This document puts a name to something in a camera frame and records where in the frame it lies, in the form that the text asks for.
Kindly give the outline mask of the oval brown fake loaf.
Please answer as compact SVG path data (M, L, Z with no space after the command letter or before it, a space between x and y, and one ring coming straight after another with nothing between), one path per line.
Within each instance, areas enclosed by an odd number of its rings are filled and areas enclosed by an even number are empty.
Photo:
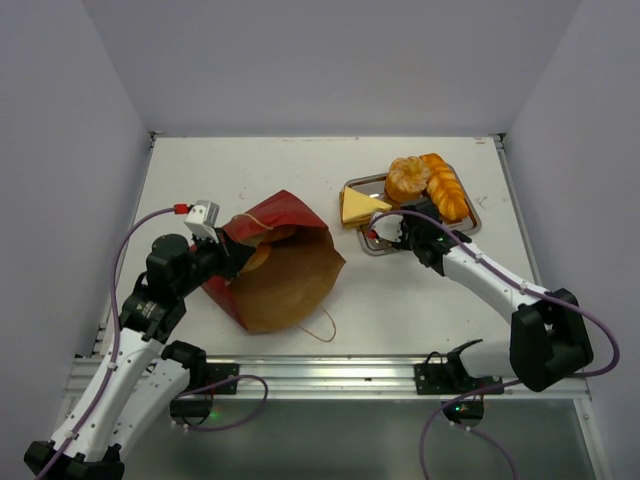
M272 245L293 236L295 233L295 226L282 226L267 232L257 245L254 254L242 268L241 273L248 273L261 267L271 254Z

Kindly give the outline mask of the twisted fake bread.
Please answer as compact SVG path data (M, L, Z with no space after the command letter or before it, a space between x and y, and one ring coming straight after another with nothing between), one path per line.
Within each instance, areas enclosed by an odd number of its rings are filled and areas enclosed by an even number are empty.
M429 170L426 192L441 216L449 221L468 217L465 193L454 171L435 153L421 155L420 159Z

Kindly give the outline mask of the red paper bag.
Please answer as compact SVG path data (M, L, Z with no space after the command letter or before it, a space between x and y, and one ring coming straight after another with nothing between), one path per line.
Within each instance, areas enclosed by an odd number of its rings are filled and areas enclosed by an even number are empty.
M202 285L250 334L297 327L322 307L345 265L328 225L286 190L234 215L222 228L233 240L256 248L267 232L282 226L295 226L296 233L274 243L261 267L233 280L213 277Z

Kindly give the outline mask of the round fake bread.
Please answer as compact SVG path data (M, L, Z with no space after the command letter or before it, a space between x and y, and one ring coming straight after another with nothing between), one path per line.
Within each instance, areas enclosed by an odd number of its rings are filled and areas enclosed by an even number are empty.
M395 159L387 173L385 192L397 203L418 199L427 188L430 170L425 161L416 156Z

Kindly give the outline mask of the triangular fake sandwich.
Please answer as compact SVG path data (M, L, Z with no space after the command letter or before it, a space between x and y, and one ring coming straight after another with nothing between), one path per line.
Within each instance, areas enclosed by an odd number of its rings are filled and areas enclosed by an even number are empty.
M341 224L343 228L356 228L368 224L376 212L388 212L392 205L370 197L350 187L344 187L340 196Z

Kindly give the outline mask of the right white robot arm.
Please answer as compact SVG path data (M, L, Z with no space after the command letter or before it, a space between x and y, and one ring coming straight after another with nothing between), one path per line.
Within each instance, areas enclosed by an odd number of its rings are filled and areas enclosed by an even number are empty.
M447 354L445 379L468 392L481 378L514 377L541 392L590 365L594 354L573 293L532 284L486 256L438 219L428 199L401 206L399 246L422 265L474 293L510 328L506 341L474 339Z

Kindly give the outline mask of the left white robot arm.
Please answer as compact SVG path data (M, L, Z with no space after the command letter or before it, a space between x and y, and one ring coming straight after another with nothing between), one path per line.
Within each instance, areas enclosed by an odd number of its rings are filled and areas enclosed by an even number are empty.
M221 229L195 244L178 234L154 241L82 397L50 440L24 455L36 478L122 478L126 457L171 400L207 383L205 352L168 341L186 297L214 276L233 278L254 252Z

